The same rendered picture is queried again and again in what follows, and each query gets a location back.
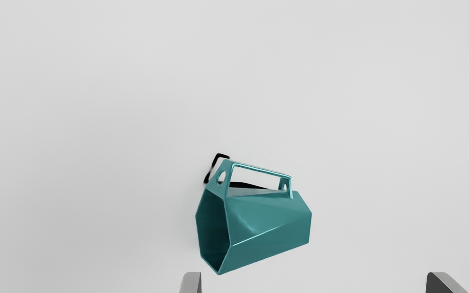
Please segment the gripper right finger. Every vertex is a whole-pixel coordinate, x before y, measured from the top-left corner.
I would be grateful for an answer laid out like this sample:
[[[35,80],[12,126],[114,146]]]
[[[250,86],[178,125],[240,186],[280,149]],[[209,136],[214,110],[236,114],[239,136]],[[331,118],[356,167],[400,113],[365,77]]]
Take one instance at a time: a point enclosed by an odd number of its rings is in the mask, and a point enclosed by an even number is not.
[[[454,278],[445,272],[429,272],[426,293],[468,293]]]

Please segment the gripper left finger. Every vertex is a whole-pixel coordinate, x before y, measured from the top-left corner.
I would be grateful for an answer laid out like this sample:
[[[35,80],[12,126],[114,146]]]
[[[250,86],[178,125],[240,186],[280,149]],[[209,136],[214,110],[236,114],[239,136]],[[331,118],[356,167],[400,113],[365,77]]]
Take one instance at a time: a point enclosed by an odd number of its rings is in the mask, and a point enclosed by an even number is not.
[[[190,271],[184,274],[179,293],[202,293],[202,274],[199,271]]]

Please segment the teal faceted mug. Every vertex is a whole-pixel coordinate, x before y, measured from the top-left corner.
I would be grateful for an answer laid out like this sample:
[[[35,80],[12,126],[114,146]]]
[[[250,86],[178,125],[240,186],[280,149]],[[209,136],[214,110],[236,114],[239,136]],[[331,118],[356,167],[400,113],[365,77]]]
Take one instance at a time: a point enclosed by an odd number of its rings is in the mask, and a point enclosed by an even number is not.
[[[199,252],[217,274],[309,243],[312,213],[287,174],[233,161],[218,153],[204,178],[195,214]],[[235,169],[279,178],[270,189],[233,181]]]

